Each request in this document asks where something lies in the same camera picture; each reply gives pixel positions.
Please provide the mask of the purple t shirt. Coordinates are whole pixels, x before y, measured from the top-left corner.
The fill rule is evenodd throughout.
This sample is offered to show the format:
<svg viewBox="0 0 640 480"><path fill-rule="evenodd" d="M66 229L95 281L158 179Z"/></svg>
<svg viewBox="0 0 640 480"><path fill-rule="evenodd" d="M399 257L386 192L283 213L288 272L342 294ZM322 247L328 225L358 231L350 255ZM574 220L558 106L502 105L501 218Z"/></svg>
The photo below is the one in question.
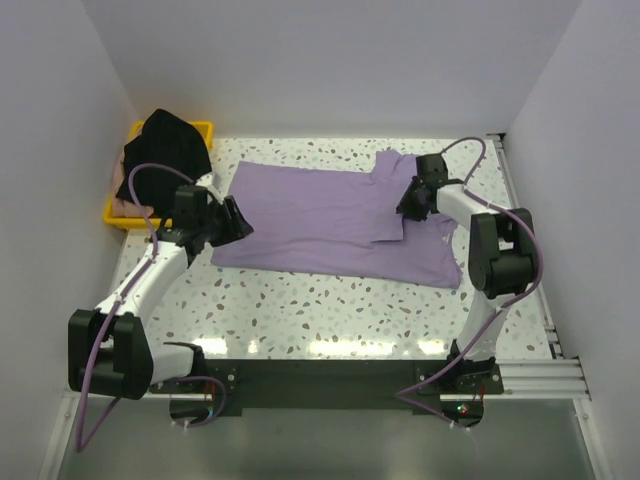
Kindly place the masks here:
<svg viewBox="0 0 640 480"><path fill-rule="evenodd" d="M370 172L242 161L229 192L254 231L215 248L211 262L456 289L456 222L440 214L411 221L396 211L415 173L414 155L395 150L377 153Z"/></svg>

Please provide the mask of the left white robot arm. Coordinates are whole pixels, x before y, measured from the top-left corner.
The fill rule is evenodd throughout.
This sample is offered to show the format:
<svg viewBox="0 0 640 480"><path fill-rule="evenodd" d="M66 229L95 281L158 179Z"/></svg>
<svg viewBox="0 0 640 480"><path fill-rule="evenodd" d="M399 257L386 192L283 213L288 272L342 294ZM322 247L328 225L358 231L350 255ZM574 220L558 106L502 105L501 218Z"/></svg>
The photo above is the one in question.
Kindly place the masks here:
<svg viewBox="0 0 640 480"><path fill-rule="evenodd" d="M231 196L216 200L203 186L184 185L174 197L171 226L154 232L138 265L91 310L68 322L68 385L76 392L137 400L150 386L170 381L200 390L207 368L200 347L149 343L145 327L164 295L206 245L218 247L252 233Z"/></svg>

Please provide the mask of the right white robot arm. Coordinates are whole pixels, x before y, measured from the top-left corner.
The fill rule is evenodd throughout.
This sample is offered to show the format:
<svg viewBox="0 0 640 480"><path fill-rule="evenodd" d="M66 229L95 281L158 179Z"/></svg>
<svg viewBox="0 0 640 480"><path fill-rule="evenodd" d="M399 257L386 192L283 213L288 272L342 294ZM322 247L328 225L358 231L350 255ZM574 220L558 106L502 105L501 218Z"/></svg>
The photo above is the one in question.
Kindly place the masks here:
<svg viewBox="0 0 640 480"><path fill-rule="evenodd" d="M511 306L538 287L543 272L541 249L529 210L508 209L481 198L465 181L449 177L442 155L417 157L416 170L396 212L415 221L443 214L468 231L467 266L474 295L447 363L399 394L437 383L466 393L492 375L497 340Z"/></svg>

